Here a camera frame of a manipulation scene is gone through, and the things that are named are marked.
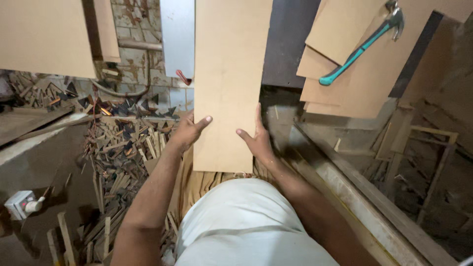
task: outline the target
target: gray metal panel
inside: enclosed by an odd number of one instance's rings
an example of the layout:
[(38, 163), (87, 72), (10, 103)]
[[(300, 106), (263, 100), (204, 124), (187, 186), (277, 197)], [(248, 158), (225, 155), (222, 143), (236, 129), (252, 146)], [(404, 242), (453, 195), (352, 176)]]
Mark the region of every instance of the gray metal panel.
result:
[(166, 76), (176, 70), (190, 79), (194, 76), (195, 1), (161, 0), (161, 27)]
[(296, 76), (320, 0), (273, 0), (264, 85), (302, 88), (306, 78)]

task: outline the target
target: white plug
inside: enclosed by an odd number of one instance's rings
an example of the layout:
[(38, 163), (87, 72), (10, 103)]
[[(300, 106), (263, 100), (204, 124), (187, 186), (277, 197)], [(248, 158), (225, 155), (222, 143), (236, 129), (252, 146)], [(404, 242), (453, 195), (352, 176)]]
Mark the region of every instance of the white plug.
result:
[(39, 210), (41, 210), (41, 207), (43, 206), (43, 201), (45, 200), (45, 197), (40, 197), (39, 200), (35, 201), (30, 201), (26, 204), (25, 206), (25, 212), (27, 213), (34, 213)]

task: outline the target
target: teal hammer handle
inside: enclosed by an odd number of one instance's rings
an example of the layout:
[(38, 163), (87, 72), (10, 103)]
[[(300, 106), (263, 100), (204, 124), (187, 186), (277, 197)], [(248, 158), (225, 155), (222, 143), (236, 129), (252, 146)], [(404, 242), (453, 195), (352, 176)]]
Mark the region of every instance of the teal hammer handle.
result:
[(319, 78), (319, 83), (324, 86), (330, 86), (348, 67), (353, 64), (368, 47), (370, 47), (381, 35), (383, 35), (386, 31), (392, 28), (389, 24), (389, 21), (385, 21), (381, 24), (381, 26), (366, 40), (360, 47), (358, 47), (355, 51), (353, 51), (350, 56), (348, 57), (345, 64), (337, 67), (329, 74)]

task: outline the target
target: person's left hand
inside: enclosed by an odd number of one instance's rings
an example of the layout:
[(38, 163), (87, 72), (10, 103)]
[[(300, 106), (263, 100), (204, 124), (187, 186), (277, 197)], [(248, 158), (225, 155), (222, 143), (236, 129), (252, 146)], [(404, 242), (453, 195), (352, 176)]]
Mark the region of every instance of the person's left hand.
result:
[(170, 144), (175, 144), (181, 152), (188, 150), (199, 138), (202, 130), (212, 122), (212, 116), (206, 116), (198, 123), (194, 124), (194, 109), (181, 118), (179, 127), (169, 140)]

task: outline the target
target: hand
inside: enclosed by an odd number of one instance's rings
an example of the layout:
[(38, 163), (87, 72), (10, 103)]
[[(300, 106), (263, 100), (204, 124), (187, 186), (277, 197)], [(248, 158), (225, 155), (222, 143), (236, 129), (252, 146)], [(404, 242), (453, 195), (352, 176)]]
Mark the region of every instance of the hand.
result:
[(169, 140), (170, 144), (177, 145), (181, 152), (188, 150), (199, 138), (202, 130), (212, 122), (212, 116), (206, 116), (194, 124), (194, 109), (181, 118), (179, 127)]
[(236, 133), (246, 142), (251, 153), (263, 164), (274, 160), (275, 156), (271, 148), (269, 133), (261, 122), (261, 103), (256, 107), (256, 130), (252, 138), (245, 130), (237, 129)]

